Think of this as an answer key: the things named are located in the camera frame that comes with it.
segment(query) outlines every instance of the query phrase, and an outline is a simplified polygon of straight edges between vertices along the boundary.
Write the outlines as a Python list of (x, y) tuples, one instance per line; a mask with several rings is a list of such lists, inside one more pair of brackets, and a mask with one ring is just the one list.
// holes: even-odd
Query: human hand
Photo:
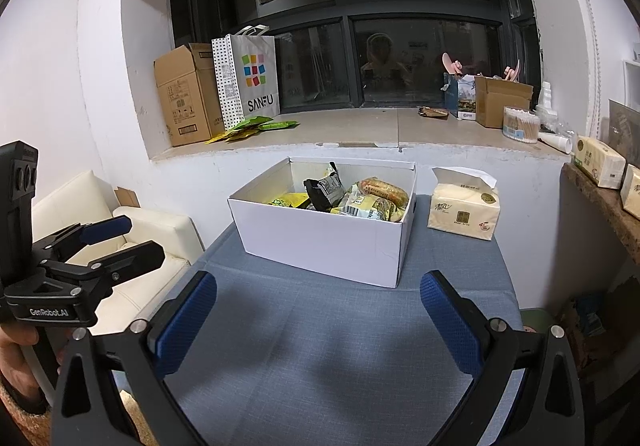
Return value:
[(40, 391), (20, 346), (38, 343), (35, 327), (19, 321), (0, 324), (0, 371), (4, 378), (27, 400), (40, 400)]

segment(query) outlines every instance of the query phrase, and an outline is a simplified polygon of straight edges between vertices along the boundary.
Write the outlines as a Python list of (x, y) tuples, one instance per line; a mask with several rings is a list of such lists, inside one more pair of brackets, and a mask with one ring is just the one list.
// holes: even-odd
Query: wooden shelf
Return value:
[(609, 188), (598, 188), (573, 163), (565, 163), (562, 174), (598, 207), (632, 260), (640, 266), (640, 221), (622, 209), (620, 192)]

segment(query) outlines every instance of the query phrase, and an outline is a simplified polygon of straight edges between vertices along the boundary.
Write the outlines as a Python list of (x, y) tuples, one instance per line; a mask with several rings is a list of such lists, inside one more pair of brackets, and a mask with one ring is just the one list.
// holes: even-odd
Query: blue tablecloth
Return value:
[[(418, 196), (396, 289), (251, 256), (234, 225), (220, 235), (168, 296), (199, 269), (218, 281), (218, 302), (180, 370), (166, 378), (209, 444), (428, 444), (470, 376), (422, 307), (422, 274), (441, 270), (485, 316), (522, 328), (495, 240), (428, 229), (429, 205)], [(327, 257), (340, 259), (330, 249)], [(497, 436), (519, 380), (514, 373), (481, 444)]]

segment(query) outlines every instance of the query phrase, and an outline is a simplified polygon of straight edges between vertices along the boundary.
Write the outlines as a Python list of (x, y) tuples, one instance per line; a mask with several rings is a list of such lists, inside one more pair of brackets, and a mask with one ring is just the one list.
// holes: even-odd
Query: sofa cushion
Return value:
[(125, 235), (127, 242), (141, 244), (153, 240), (164, 248), (164, 252), (183, 257), (191, 264), (203, 254), (200, 238), (193, 222), (186, 215), (173, 215), (158, 211), (120, 206), (113, 216), (126, 215), (133, 226)]
[[(77, 222), (87, 224), (110, 218), (111, 212), (100, 191), (98, 179), (92, 171), (82, 172), (32, 208), (33, 241)], [(86, 246), (68, 262), (85, 266), (96, 258), (114, 253), (125, 243), (124, 237), (116, 237)]]
[[(135, 244), (127, 243), (120, 249), (132, 246)], [(98, 323), (91, 327), (92, 334), (121, 332), (136, 318), (149, 319), (188, 267), (186, 260), (165, 254), (159, 269), (115, 286), (113, 295), (98, 305)]]

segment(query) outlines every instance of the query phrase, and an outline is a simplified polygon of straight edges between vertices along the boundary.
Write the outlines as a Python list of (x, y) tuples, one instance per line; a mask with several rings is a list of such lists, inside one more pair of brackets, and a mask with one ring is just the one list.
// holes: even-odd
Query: small box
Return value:
[(625, 180), (620, 190), (622, 207), (636, 219), (640, 219), (640, 169), (627, 165)]
[[(266, 204), (283, 193), (305, 192), (303, 182), (321, 179), (330, 161), (345, 189), (373, 176), (404, 189), (409, 202), (402, 220)], [(246, 252), (332, 277), (395, 287), (414, 220), (415, 163), (288, 157), (236, 191), (228, 202)]]
[(620, 188), (625, 158), (595, 137), (578, 137), (574, 163), (600, 188)]
[(174, 147), (224, 132), (210, 44), (189, 44), (154, 62), (156, 85)]
[(489, 129), (502, 129), (504, 108), (528, 111), (533, 87), (524, 83), (476, 76), (476, 121)]
[(476, 81), (474, 76), (444, 73), (444, 105), (458, 119), (476, 119)]
[(427, 226), (490, 241), (500, 214), (495, 179), (472, 168), (433, 168), (438, 185)]

